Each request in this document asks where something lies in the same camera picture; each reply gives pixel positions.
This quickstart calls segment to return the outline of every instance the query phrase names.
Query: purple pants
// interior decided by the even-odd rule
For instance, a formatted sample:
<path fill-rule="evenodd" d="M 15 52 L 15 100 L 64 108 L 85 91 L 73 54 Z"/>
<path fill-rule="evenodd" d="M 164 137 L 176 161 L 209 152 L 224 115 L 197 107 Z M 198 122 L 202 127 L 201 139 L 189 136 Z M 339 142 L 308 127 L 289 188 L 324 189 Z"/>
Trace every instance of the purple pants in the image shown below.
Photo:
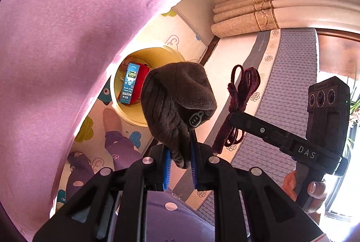
<path fill-rule="evenodd" d="M 120 132 L 107 132 L 105 138 L 105 148 L 113 157 L 115 170 L 127 168 L 141 158 L 141 154 L 134 150 L 132 142 Z M 72 172 L 66 185 L 66 200 L 94 175 L 84 154 L 72 152 L 68 161 Z M 169 189 L 165 192 L 149 191 L 146 212 L 146 235 L 149 242 L 215 240 L 214 227 Z"/>

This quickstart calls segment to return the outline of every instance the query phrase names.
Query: black handle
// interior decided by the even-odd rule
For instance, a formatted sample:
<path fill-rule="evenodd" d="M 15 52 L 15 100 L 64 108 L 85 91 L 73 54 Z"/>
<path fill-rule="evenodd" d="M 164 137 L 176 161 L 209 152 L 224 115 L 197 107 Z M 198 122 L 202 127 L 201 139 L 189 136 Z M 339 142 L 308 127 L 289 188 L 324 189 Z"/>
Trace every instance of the black handle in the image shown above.
<path fill-rule="evenodd" d="M 303 211 L 307 211 L 312 200 L 314 199 L 307 193 L 307 188 L 310 182 L 321 182 L 324 179 L 324 175 L 325 174 L 320 170 L 309 168 L 303 163 L 296 162 L 296 203 L 302 208 Z"/>

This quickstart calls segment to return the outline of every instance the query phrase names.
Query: burgundy velvet strap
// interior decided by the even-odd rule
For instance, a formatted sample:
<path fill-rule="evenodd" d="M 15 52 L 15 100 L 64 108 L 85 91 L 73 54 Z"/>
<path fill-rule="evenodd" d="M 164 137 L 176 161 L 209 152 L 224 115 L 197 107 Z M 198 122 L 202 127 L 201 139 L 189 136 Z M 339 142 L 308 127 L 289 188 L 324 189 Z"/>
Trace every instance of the burgundy velvet strap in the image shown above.
<path fill-rule="evenodd" d="M 241 79 L 238 88 L 235 87 L 235 72 L 237 68 L 241 68 Z M 238 139 L 239 129 L 230 125 L 230 115 L 233 112 L 244 112 L 246 104 L 251 95 L 258 89 L 260 85 L 260 76 L 257 69 L 250 67 L 246 70 L 241 65 L 236 65 L 231 73 L 231 82 L 228 84 L 227 89 L 230 93 L 229 114 L 227 115 L 223 125 L 221 126 L 212 150 L 214 153 L 220 154 L 223 147 L 230 147 L 233 144 L 238 144 L 244 138 L 244 132 L 241 132 L 241 137 Z"/>

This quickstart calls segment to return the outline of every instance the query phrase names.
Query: blue box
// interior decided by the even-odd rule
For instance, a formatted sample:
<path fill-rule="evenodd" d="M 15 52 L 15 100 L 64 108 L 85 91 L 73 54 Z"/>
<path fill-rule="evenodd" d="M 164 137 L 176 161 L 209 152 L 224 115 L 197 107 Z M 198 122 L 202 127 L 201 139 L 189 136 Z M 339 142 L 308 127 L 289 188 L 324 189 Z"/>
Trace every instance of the blue box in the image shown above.
<path fill-rule="evenodd" d="M 122 85 L 121 97 L 119 102 L 124 104 L 130 104 L 131 96 L 133 94 L 137 73 L 139 72 L 140 66 L 129 63 L 126 75 L 124 78 L 124 84 Z"/>

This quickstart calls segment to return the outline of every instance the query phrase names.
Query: silver screw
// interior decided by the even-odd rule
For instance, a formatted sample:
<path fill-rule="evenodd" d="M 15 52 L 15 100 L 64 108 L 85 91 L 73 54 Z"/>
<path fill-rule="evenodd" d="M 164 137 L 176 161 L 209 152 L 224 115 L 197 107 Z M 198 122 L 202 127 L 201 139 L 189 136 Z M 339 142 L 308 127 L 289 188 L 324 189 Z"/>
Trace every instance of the silver screw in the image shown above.
<path fill-rule="evenodd" d="M 262 170 L 258 167 L 251 169 L 251 174 L 255 176 L 260 176 L 262 174 Z"/>
<path fill-rule="evenodd" d="M 218 157 L 216 157 L 216 156 L 211 156 L 211 157 L 209 158 L 209 162 L 210 162 L 211 164 L 217 164 L 217 163 L 220 162 L 220 159 L 219 159 Z"/>
<path fill-rule="evenodd" d="M 100 170 L 100 175 L 102 176 L 107 176 L 111 173 L 111 169 L 108 167 L 105 167 L 103 169 Z"/>
<path fill-rule="evenodd" d="M 151 163 L 153 163 L 153 162 L 154 162 L 154 159 L 151 158 L 151 157 L 145 157 L 145 158 L 143 159 L 143 163 L 144 163 L 144 164 L 151 164 Z"/>

